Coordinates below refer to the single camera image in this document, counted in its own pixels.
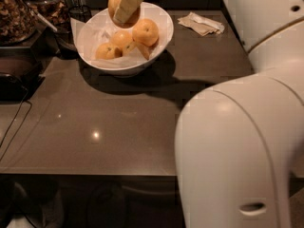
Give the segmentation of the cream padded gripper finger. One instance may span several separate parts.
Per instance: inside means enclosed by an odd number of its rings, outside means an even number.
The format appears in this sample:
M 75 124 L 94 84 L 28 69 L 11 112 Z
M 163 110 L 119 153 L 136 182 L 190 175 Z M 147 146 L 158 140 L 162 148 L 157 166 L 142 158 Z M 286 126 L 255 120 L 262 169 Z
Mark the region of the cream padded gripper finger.
M 115 10 L 114 20 L 122 24 L 126 23 L 132 14 L 141 6 L 143 0 L 121 0 Z

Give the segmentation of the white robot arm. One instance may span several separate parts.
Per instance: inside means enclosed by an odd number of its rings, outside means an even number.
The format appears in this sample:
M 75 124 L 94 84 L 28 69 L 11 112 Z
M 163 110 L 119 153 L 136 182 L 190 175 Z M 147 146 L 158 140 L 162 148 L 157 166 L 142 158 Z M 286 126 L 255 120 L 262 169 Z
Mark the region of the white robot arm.
M 175 158 L 186 228 L 291 228 L 304 144 L 303 0 L 223 0 L 254 72 L 183 108 Z

